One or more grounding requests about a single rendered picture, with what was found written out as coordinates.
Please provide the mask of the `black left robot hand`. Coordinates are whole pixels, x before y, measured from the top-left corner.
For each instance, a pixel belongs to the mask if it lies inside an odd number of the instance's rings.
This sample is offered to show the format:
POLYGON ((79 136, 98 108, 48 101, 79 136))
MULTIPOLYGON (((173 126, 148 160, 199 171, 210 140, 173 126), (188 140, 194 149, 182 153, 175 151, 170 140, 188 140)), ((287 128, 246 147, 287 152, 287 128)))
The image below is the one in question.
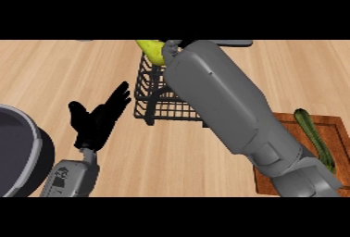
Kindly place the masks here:
POLYGON ((132 101, 129 82, 125 81, 113 92, 107 102, 89 112, 77 101, 69 103, 72 127, 77 132, 74 146, 98 152, 110 138, 116 123, 132 101))

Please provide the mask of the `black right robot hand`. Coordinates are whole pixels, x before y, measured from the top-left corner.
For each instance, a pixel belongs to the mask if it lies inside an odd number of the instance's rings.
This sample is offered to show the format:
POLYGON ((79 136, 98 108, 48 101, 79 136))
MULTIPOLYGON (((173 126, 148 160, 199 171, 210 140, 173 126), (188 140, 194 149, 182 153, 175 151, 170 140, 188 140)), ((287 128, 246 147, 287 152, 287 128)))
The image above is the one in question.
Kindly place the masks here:
POLYGON ((199 41, 199 40, 184 40, 184 41, 181 42, 181 44, 179 44, 179 47, 181 47, 182 49, 185 49, 185 47, 187 47, 190 44, 193 44, 196 41, 199 41))

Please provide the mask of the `brown wooden cutting board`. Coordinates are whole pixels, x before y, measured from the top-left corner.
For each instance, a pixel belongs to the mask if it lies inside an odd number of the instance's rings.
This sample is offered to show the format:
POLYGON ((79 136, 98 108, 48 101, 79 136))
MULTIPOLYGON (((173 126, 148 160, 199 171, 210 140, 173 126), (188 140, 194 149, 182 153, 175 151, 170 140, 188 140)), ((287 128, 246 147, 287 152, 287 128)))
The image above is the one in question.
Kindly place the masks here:
MULTIPOLYGON (((293 114, 277 113, 277 119, 283 122, 290 133, 305 145, 314 154, 318 154, 317 148, 297 124, 293 114)), ((323 137, 330 153, 336 162, 336 176, 342 182, 339 193, 343 197, 350 197, 350 136, 348 134, 340 117, 311 116, 317 130, 323 137)))

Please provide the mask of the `grey flat object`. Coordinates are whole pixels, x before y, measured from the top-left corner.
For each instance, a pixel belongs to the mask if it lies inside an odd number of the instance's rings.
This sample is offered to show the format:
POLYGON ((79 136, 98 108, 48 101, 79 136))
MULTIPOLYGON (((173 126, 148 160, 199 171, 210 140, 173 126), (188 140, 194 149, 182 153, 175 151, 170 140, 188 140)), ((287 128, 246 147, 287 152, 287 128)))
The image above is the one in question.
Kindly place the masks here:
POLYGON ((250 47, 253 40, 212 40, 219 46, 250 47))

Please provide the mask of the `grey cooking pot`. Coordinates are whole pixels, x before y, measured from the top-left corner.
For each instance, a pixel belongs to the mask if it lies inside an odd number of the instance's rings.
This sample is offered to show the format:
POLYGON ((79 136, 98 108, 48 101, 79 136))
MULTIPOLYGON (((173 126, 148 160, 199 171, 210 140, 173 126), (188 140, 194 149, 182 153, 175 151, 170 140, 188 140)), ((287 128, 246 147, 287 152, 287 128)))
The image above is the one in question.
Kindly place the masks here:
POLYGON ((0 197, 29 197, 55 162, 55 146, 29 114, 0 104, 0 197))

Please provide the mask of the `green cucumber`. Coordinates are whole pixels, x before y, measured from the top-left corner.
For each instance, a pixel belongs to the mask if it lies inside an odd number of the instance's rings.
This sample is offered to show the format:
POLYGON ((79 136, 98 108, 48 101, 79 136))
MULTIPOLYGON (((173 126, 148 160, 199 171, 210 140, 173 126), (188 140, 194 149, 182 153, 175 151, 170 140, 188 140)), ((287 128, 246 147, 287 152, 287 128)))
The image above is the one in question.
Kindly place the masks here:
POLYGON ((323 161, 328 170, 333 173, 336 173, 337 168, 336 168, 334 157, 333 157, 328 147, 323 141, 323 136, 320 135, 315 123, 312 121, 312 117, 303 108, 296 109, 295 118, 297 120, 297 123, 305 131, 305 134, 306 134, 311 142, 314 143, 314 146, 317 148, 318 155, 320 155, 320 160, 323 161))

